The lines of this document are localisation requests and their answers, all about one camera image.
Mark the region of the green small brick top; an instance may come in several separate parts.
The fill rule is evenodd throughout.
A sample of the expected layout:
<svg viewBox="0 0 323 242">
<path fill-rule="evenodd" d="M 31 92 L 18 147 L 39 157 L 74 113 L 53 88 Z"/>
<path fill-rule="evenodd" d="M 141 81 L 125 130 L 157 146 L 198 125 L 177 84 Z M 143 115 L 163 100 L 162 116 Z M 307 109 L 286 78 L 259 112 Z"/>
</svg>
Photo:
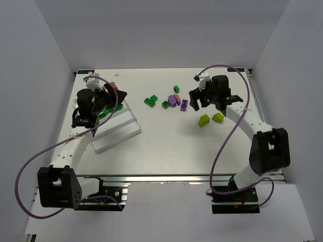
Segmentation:
<svg viewBox="0 0 323 242">
<path fill-rule="evenodd" d="M 180 91 L 180 88 L 178 86 L 174 86 L 174 91 L 178 93 Z"/>
</svg>

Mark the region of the green square brick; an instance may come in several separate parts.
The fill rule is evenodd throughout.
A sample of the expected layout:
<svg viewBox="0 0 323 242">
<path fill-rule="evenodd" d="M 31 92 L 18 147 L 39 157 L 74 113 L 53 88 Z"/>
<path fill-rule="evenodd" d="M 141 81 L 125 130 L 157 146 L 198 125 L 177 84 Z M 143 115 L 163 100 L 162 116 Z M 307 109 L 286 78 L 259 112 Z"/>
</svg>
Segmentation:
<svg viewBox="0 0 323 242">
<path fill-rule="evenodd" d="M 164 101 L 161 105 L 164 109 L 167 109 L 170 106 L 170 103 L 168 101 Z"/>
<path fill-rule="evenodd" d="M 117 106 L 117 110 L 122 110 L 123 108 L 124 108 L 123 104 L 119 104 L 119 105 Z"/>
<path fill-rule="evenodd" d="M 154 101 L 154 102 L 156 102 L 156 101 L 158 100 L 157 96 L 155 96 L 155 95 L 152 95 L 152 96 L 150 97 L 150 99 L 151 99 L 152 101 Z"/>
</svg>

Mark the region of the red sloped lego brick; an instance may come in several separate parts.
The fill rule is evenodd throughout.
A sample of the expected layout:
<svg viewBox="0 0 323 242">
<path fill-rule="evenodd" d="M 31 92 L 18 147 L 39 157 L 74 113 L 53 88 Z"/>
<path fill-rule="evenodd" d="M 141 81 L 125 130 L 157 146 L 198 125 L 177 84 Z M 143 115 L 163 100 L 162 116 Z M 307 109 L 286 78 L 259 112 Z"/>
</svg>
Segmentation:
<svg viewBox="0 0 323 242">
<path fill-rule="evenodd" d="M 110 82 L 110 85 L 115 88 L 115 89 L 118 89 L 118 87 L 116 86 L 115 82 Z"/>
</svg>

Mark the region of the green long brick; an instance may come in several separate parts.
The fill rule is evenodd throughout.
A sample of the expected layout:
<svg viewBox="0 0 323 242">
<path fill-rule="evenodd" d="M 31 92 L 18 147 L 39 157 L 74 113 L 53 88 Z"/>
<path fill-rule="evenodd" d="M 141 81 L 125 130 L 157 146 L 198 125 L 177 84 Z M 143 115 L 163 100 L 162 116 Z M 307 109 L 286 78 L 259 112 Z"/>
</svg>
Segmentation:
<svg viewBox="0 0 323 242">
<path fill-rule="evenodd" d="M 104 117 L 106 117 L 106 116 L 108 116 L 111 112 L 113 111 L 113 109 L 112 108 L 110 108 L 110 109 L 104 109 L 103 111 L 102 111 L 102 113 L 98 116 L 98 118 L 99 119 L 102 119 L 102 118 L 104 118 Z"/>
</svg>

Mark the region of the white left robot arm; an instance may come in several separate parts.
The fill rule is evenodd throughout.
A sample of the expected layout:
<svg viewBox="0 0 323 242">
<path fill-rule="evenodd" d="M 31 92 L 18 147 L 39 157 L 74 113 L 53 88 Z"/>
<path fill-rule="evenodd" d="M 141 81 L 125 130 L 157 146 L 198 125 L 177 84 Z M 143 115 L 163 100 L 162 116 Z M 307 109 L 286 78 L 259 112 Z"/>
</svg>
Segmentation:
<svg viewBox="0 0 323 242">
<path fill-rule="evenodd" d="M 37 173 L 42 207 L 77 209 L 82 200 L 104 195 L 102 179 L 77 177 L 75 170 L 97 131 L 98 116 L 120 105 L 126 96 L 125 91 L 109 84 L 78 91 L 70 141 L 48 167 L 41 167 Z"/>
</svg>

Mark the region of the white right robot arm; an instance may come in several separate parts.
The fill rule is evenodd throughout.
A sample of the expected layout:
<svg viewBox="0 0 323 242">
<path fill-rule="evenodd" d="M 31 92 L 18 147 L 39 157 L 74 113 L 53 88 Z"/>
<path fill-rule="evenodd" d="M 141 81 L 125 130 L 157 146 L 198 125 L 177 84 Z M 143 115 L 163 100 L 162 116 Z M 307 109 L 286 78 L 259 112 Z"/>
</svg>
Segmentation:
<svg viewBox="0 0 323 242">
<path fill-rule="evenodd" d="M 233 129 L 240 128 L 251 141 L 248 165 L 230 178 L 228 191 L 213 190 L 214 194 L 227 196 L 242 193 L 264 180 L 266 174 L 290 165 L 287 131 L 265 123 L 241 97 L 232 95 L 227 76 L 210 77 L 203 73 L 194 79 L 199 86 L 189 92 L 190 106 L 198 111 L 201 107 L 215 105 L 223 116 L 235 123 Z"/>
</svg>

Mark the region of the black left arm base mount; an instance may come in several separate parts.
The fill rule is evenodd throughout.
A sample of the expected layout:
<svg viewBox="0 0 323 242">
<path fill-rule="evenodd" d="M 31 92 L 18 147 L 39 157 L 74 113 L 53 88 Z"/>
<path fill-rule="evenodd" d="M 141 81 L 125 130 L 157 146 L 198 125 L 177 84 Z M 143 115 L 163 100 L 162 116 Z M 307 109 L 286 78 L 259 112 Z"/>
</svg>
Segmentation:
<svg viewBox="0 0 323 242">
<path fill-rule="evenodd" d="M 77 195 L 76 211 L 122 211 L 127 201 L 128 186 L 103 178 L 78 179 L 81 195 Z"/>
</svg>

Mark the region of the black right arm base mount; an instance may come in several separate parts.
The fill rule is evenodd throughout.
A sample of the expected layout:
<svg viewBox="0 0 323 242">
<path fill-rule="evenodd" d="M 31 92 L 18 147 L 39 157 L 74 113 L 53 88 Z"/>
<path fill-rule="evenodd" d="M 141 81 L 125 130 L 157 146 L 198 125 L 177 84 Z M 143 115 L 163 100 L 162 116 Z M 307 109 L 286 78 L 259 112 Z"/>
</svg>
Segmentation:
<svg viewBox="0 0 323 242">
<path fill-rule="evenodd" d="M 260 208 L 254 187 L 231 195 L 218 195 L 211 189 L 206 191 L 211 197 L 213 214 L 258 214 Z"/>
</svg>

